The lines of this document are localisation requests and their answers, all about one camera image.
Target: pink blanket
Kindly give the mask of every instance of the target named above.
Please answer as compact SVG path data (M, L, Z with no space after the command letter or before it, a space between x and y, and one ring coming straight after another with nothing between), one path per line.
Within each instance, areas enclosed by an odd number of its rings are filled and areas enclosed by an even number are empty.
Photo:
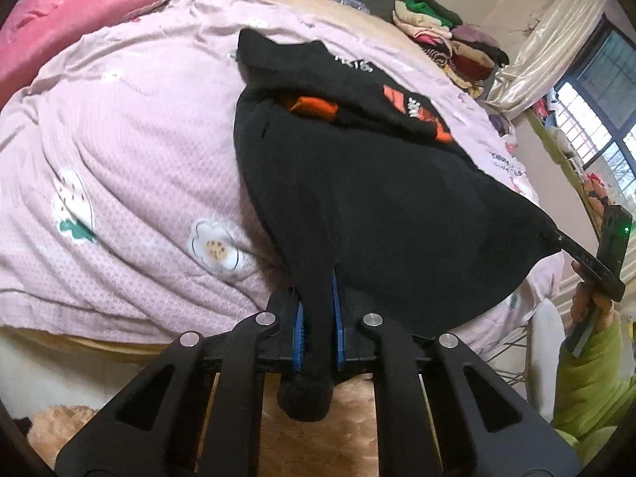
M25 0L0 29L0 109L39 69L82 35L119 23L157 0Z

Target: green sleeve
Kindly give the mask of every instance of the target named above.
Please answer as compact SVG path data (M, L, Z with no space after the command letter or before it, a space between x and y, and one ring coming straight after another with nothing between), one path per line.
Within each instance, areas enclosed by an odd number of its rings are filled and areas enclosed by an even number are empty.
M636 393L632 382L619 379L621 351L618 314L610 328L592 335L580 358L561 347L554 428L582 440L596 430L616 425Z
M590 434L584 441L579 441L569 434L557 430L558 434L561 435L561 437L574 449L583 466L586 466L592 459L594 459L596 454L598 454L600 449L605 446L615 431L616 427L604 427L596 430L593 434Z

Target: white curtain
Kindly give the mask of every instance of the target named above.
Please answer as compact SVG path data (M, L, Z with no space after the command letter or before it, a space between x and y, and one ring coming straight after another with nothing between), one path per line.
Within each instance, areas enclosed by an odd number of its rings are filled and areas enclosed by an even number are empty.
M545 95L598 25L607 0L555 0L516 60L500 70L488 103L513 119Z

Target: folded clothes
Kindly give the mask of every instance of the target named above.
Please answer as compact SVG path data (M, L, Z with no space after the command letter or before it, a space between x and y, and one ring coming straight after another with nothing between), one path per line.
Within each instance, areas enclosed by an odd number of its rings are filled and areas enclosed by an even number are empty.
M435 37L428 34L419 34L419 36L413 38L417 43L426 43L430 45L436 45L441 42L440 37Z
M422 9L429 8L433 11L433 14L430 14L430 12L424 12L423 10L415 10L417 6L422 6ZM463 20L458 14L438 4L435 0L406 0L406 7L408 7L408 10L412 10L413 12L424 12L430 16L439 17L441 18L442 25L446 25L447 27L463 25Z
M494 64L491 68L488 68L463 55L453 55L452 61L456 67L457 74L468 81L485 81L490 77L494 69Z
M455 27L453 29L453 39L470 41L471 43L485 43L489 46L499 48L499 41L490 34L482 32L472 25L460 25L459 27Z
M485 66L489 70L495 67L493 60L481 50L472 48L461 41L451 41L450 44L455 55L467 57L470 60L479 63L481 66Z
M421 14L420 12L412 12L406 8L406 4L401 0L396 0L395 14L397 18L403 23L408 23L414 27L441 27L441 20L429 16L428 14Z
M398 16L393 12L393 23L406 35L416 38L421 34L431 35L433 37L440 37L442 39L450 39L452 34L448 30L448 27L414 27L408 23L398 19Z
M411 12L417 12L419 14L424 14L425 16L431 16L431 17L434 17L435 19L440 20L440 23L444 27L450 28L454 24L449 19L446 19L445 17L440 16L437 12L433 10L433 8L429 4L417 3L414 0L405 0L405 5L406 5L406 9L410 10Z
M495 48L486 43L475 42L472 43L470 41L461 41L461 43L474 48L475 50L481 50L484 52L497 66L506 66L510 64L510 59L508 59L508 55L503 50Z
M430 46L422 44L424 52L444 74L463 92L472 98L479 98L483 93L483 85L480 82L467 81L456 72L450 53L444 52L440 46Z

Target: brown plush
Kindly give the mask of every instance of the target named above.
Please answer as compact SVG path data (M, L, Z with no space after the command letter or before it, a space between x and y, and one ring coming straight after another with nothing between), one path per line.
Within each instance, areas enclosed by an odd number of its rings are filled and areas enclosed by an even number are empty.
M335 388L332 408L320 422L287 418L276 403L278 377L265 382L260 477L376 477L378 449L373 384L357 376ZM27 439L52 468L62 447L97 411L50 407L33 418Z
M583 189L588 197L592 209L592 218L598 229L603 225L605 206L614 204L607 195L605 186L594 177L588 177L583 184Z
M51 468L62 447L86 425L96 410L83 405L49 407L33 418L27 440Z

